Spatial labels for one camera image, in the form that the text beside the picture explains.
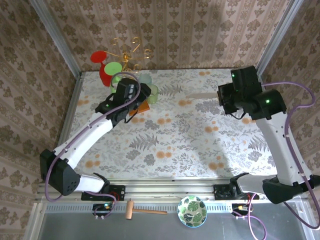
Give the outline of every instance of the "green cup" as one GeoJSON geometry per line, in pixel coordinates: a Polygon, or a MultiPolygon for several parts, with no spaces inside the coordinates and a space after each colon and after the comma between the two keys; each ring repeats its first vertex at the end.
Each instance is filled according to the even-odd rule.
{"type": "Polygon", "coordinates": [[[117,75],[112,79],[111,85],[110,85],[110,90],[111,93],[114,94],[117,91],[117,86],[118,83],[121,81],[122,77],[117,75]]]}
{"type": "Polygon", "coordinates": [[[159,89],[156,85],[148,84],[148,87],[151,89],[150,96],[146,99],[148,104],[155,104],[158,101],[159,89]]]}
{"type": "Polygon", "coordinates": [[[104,72],[109,76],[113,76],[121,71],[122,71],[122,65],[116,61],[109,62],[104,67],[104,72]]]}

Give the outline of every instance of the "wooden hammer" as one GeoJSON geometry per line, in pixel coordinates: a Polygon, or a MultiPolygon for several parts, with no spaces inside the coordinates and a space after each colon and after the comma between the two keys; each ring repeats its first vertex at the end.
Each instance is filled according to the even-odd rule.
{"type": "Polygon", "coordinates": [[[147,213],[147,214],[168,214],[167,211],[155,211],[155,210],[144,210],[144,209],[135,209],[134,208],[134,201],[129,200],[126,203],[126,210],[125,210],[125,218],[126,219],[131,219],[132,218],[132,213],[147,213]]]}

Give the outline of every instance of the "bowl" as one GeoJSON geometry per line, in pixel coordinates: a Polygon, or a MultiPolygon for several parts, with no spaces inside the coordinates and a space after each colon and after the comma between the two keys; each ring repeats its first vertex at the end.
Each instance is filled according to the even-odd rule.
{"type": "Polygon", "coordinates": [[[186,196],[178,204],[177,209],[180,221],[190,228],[198,228],[207,219],[205,203],[197,196],[186,196]]]}

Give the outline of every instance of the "red cup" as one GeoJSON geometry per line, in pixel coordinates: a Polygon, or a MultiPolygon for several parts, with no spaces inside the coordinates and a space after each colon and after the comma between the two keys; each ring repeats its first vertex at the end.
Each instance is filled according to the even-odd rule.
{"type": "Polygon", "coordinates": [[[110,87],[112,76],[105,73],[106,65],[104,64],[104,60],[106,60],[106,58],[107,58],[107,53],[105,51],[96,51],[90,57],[93,63],[101,64],[101,67],[99,70],[100,79],[103,85],[105,85],[106,87],[110,87]]]}

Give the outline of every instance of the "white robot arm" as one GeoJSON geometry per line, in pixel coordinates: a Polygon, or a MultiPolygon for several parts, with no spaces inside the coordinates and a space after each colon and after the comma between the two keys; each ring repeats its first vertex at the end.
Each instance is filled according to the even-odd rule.
{"type": "MultiPolygon", "coordinates": [[[[96,176],[79,175],[74,168],[98,139],[120,121],[128,123],[134,117],[133,115],[126,120],[128,113],[137,110],[150,93],[151,90],[146,84],[139,84],[131,78],[123,78],[118,83],[116,92],[99,104],[88,122],[69,140],[53,151],[45,149],[40,154],[41,178],[45,180],[46,185],[51,185],[62,196],[74,191],[108,194],[110,182],[106,178],[97,173],[96,176]]],[[[47,191],[46,197],[48,201],[55,201],[47,196],[47,191]]]]}
{"type": "MultiPolygon", "coordinates": [[[[264,194],[272,203],[278,204],[308,190],[304,176],[312,188],[320,185],[320,177],[312,175],[308,169],[291,130],[288,129],[288,134],[285,133],[287,113],[280,93],[274,89],[262,91],[254,66],[232,70],[231,76],[232,83],[218,86],[219,103],[223,106],[225,114],[232,115],[238,109],[243,109],[253,120],[256,120],[277,169],[277,175],[272,176],[242,173],[231,178],[229,188],[232,197],[236,199],[238,196],[243,196],[244,193],[264,194]],[[294,161],[286,138],[290,138],[303,173],[299,171],[294,161]]],[[[109,193],[109,181],[103,176],[96,173],[97,176],[79,175],[74,171],[74,168],[100,137],[109,132],[121,120],[127,123],[131,119],[125,120],[129,111],[137,109],[150,95],[151,90],[148,86],[141,84],[141,94],[136,98],[136,101],[124,108],[119,107],[137,93],[137,84],[133,79],[122,79],[114,96],[110,95],[100,103],[91,119],[73,137],[56,147],[54,151],[46,149],[41,153],[40,168],[43,180],[47,178],[49,168],[59,156],[58,161],[53,164],[54,167],[48,183],[62,195],[67,196],[74,191],[109,193]],[[114,108],[118,110],[103,117],[114,108]]]]}
{"type": "Polygon", "coordinates": [[[231,197],[240,198],[243,193],[264,194],[272,203],[279,204],[308,191],[306,181],[311,188],[320,185],[320,176],[312,175],[299,152],[281,94],[275,89],[262,91],[254,66],[232,70],[231,76],[232,83],[218,86],[219,104],[225,114],[233,116],[243,109],[256,121],[277,170],[277,175],[272,176],[242,173],[231,178],[231,197]]]}

